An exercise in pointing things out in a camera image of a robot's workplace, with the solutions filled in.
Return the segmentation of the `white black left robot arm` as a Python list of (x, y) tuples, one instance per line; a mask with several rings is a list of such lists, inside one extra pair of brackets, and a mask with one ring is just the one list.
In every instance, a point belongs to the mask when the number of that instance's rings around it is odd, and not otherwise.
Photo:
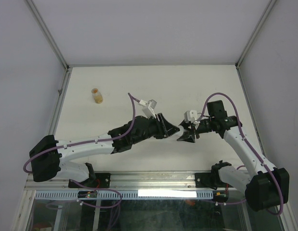
[(123, 126), (89, 140), (58, 141), (54, 135), (47, 135), (29, 152), (33, 180), (44, 182), (60, 177), (90, 187), (96, 180), (92, 164), (75, 163), (75, 159), (122, 153), (149, 138), (166, 139), (180, 131), (159, 113), (151, 118), (136, 116)]

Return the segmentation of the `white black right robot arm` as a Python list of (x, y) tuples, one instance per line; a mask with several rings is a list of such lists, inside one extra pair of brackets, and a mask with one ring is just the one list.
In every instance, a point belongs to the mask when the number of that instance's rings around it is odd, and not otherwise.
[(215, 132), (232, 147), (247, 172), (243, 173), (232, 164), (219, 161), (211, 167), (206, 177), (200, 179), (201, 184), (214, 190), (224, 184), (233, 186), (245, 195), (248, 205), (254, 211), (287, 203), (287, 170), (277, 168), (252, 146), (238, 115), (229, 116), (221, 100), (208, 102), (205, 109), (208, 110), (206, 119), (201, 119), (196, 110), (184, 113), (180, 124), (184, 132), (178, 140), (194, 143), (200, 134)]

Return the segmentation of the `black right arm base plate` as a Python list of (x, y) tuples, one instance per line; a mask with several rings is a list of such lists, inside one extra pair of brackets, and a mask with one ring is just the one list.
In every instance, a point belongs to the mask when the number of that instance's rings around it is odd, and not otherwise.
[(218, 188), (225, 188), (226, 183), (221, 181), (219, 176), (211, 172), (197, 172), (194, 174), (196, 188), (211, 188), (217, 190)]

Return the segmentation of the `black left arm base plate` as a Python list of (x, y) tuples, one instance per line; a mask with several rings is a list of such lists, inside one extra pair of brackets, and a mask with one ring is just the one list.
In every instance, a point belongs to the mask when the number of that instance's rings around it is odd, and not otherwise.
[(89, 178), (83, 182), (79, 182), (85, 188), (109, 188), (111, 181), (111, 173), (95, 173), (95, 178)]

